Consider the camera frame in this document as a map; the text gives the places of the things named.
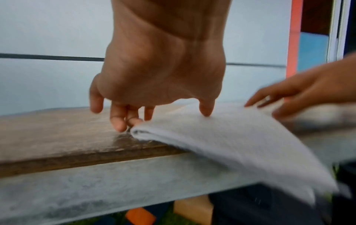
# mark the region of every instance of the blue panel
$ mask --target blue panel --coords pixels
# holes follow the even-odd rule
[[[297,70],[303,71],[326,63],[328,41],[327,35],[301,33]]]

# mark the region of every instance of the grass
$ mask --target grass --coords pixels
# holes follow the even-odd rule
[[[110,216],[116,220],[116,225],[124,225],[127,222],[125,218],[125,214],[126,212],[119,212],[119,213],[111,214]],[[95,218],[72,222],[67,225],[93,225],[99,219],[100,217],[95,217]],[[163,215],[161,220],[157,223],[157,225],[197,225],[197,224],[177,214],[174,214],[173,205],[171,205],[168,211]]]

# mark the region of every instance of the wooden bench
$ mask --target wooden bench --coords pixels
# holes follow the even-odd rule
[[[158,107],[155,116],[180,106]],[[208,159],[116,133],[87,108],[0,117],[0,225],[61,224],[255,183]],[[283,124],[327,166],[356,158],[356,108]]]

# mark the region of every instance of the towel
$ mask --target towel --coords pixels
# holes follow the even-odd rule
[[[139,140],[155,140],[192,151],[246,176],[258,178],[314,204],[315,193],[337,192],[337,183],[317,157],[270,113],[220,103],[210,117],[188,105],[131,129]]]

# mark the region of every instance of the wooden edge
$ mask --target wooden edge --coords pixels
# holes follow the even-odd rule
[[[53,171],[81,166],[122,162],[135,159],[146,159],[159,156],[177,155],[185,151],[168,145],[155,146],[146,149],[130,149],[123,151],[111,151],[88,154],[72,154],[66,157],[50,157],[31,159],[28,161],[11,162],[0,164],[0,178],[16,176],[28,173]]]

